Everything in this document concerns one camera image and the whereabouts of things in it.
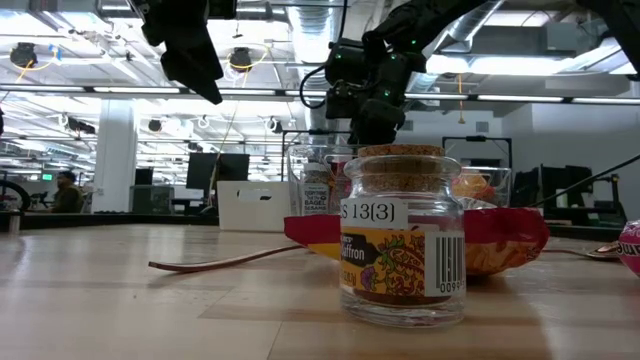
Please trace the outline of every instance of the black robotic arm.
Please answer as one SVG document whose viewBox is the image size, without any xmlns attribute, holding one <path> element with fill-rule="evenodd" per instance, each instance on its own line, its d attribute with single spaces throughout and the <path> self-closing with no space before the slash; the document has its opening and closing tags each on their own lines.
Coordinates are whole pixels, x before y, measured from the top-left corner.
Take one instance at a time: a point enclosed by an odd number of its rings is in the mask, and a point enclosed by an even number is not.
<svg viewBox="0 0 640 360">
<path fill-rule="evenodd" d="M 215 80 L 222 67 L 207 31 L 207 19 L 232 19 L 237 0 L 127 0 L 142 18 L 147 41 L 165 43 L 161 58 L 170 80 L 180 81 L 218 104 Z M 428 46 L 453 21 L 486 0 L 411 0 L 395 8 L 361 41 L 330 44 L 324 65 L 331 84 L 327 118 L 350 118 L 352 144 L 385 144 L 404 124 L 404 92 L 412 72 L 425 72 Z M 576 0 L 598 13 L 640 73 L 640 0 Z"/>
<path fill-rule="evenodd" d="M 325 77 L 327 118 L 351 118 L 351 144 L 385 144 L 404 124 L 400 106 L 412 72 L 426 70 L 421 54 L 453 21 L 485 0 L 411 0 L 395 8 L 362 41 L 330 44 Z M 598 13 L 640 73 L 640 0 L 577 0 Z"/>
</svg>

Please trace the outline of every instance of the spice bottle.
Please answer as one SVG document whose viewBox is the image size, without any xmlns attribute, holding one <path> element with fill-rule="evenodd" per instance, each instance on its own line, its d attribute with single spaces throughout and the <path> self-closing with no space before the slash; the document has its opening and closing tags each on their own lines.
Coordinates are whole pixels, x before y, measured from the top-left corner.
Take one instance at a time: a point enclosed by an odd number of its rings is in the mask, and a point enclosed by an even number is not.
<svg viewBox="0 0 640 360">
<path fill-rule="evenodd" d="M 460 165 L 434 146 L 375 146 L 359 155 L 345 167 L 352 191 L 341 203 L 343 308 L 392 326 L 462 320 L 463 210 L 451 191 Z"/>
<path fill-rule="evenodd" d="M 304 164 L 302 215 L 329 213 L 329 171 L 319 163 Z"/>
</svg>

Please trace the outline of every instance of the jar label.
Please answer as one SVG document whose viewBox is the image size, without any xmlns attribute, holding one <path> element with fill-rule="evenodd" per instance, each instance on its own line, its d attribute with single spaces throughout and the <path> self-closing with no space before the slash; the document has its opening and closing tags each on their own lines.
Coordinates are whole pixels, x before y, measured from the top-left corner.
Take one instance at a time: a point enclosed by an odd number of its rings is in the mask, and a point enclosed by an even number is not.
<svg viewBox="0 0 640 360">
<path fill-rule="evenodd" d="M 344 199 L 340 204 L 340 225 L 373 229 L 409 229 L 407 203 L 394 198 Z"/>
<path fill-rule="evenodd" d="M 302 215 L 329 213 L 329 185 L 304 184 Z"/>
<path fill-rule="evenodd" d="M 370 301 L 386 303 L 389 296 L 446 300 L 462 291 L 464 234 L 429 231 L 429 227 L 385 230 L 343 224 L 341 283 L 365 298 L 370 293 Z"/>
</svg>

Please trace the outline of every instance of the glass jar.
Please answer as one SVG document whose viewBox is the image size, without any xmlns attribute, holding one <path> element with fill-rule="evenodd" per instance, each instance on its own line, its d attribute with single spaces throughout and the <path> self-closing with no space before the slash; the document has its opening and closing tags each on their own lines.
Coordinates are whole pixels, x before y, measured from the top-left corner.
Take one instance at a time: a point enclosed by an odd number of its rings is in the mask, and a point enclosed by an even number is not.
<svg viewBox="0 0 640 360">
<path fill-rule="evenodd" d="M 440 156 L 351 160 L 341 204 L 342 307 L 361 319 L 433 327 L 463 318 L 463 210 L 453 197 L 460 165 Z"/>
</svg>

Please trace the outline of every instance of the computer monitor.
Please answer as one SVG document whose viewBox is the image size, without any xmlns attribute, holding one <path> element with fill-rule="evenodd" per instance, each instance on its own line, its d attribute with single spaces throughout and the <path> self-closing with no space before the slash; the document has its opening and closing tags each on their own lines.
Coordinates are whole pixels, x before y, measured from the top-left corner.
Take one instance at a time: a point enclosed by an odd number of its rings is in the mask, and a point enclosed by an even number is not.
<svg viewBox="0 0 640 360">
<path fill-rule="evenodd" d="M 153 184 L 153 168 L 136 169 L 136 185 Z"/>
<path fill-rule="evenodd" d="M 189 154 L 189 168 L 187 170 L 187 189 L 207 190 L 211 184 L 211 175 L 217 153 Z M 218 163 L 218 180 L 247 181 L 249 178 L 248 154 L 222 154 Z"/>
</svg>

